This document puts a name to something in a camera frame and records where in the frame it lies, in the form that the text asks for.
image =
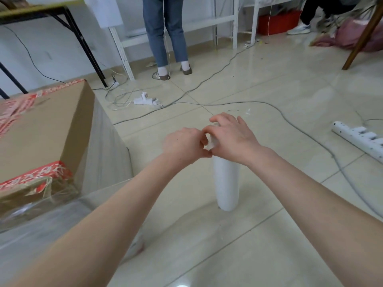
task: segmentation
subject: jeans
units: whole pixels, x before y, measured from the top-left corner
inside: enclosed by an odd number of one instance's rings
[[[176,62],[188,60],[184,30],[182,29],[182,3],[184,0],[142,0],[144,21],[149,45],[158,67],[168,64],[164,43],[165,26],[172,40]]]
[[[321,7],[325,17],[329,18],[333,14],[339,15],[349,12],[354,9],[355,6],[356,5],[343,5],[339,0],[306,0],[300,19],[304,24],[309,25],[318,7]]]

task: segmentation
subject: brown wooden table leg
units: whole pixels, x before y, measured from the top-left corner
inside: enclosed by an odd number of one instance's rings
[[[363,33],[361,34],[357,44],[355,45],[352,52],[348,56],[346,62],[344,63],[342,70],[347,70],[351,66],[355,57],[357,57],[358,53],[363,49],[363,47],[366,46],[367,42],[371,38],[372,32],[374,32],[376,26],[379,24],[382,17],[383,17],[383,0],[380,0],[379,4],[377,5],[377,7],[375,9],[374,14],[372,15],[366,28],[364,29]]]

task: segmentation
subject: brown shoe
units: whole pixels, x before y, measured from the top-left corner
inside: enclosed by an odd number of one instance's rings
[[[164,75],[164,76],[160,76],[158,74],[158,72],[154,72],[152,74],[152,78],[154,78],[155,80],[169,80],[170,79],[170,76],[169,75]]]
[[[188,70],[183,70],[182,67],[180,68],[181,72],[184,73],[184,75],[191,75],[193,72],[191,71],[191,66],[189,65],[189,69]]]

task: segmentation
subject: red plastic bin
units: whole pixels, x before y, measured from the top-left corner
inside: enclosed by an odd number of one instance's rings
[[[278,14],[270,17],[270,24],[268,25],[268,34],[278,34],[293,29],[298,25],[299,16],[301,11],[291,10],[287,13]],[[258,30],[257,32],[262,35],[267,35],[267,24],[269,15],[258,17]]]

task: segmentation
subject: blue jeans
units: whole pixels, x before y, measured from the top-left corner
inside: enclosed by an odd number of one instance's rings
[[[184,0],[142,0],[144,21],[149,45],[158,67],[168,64],[164,43],[165,26],[172,40],[176,62],[188,60],[184,30],[182,29],[182,3]]]

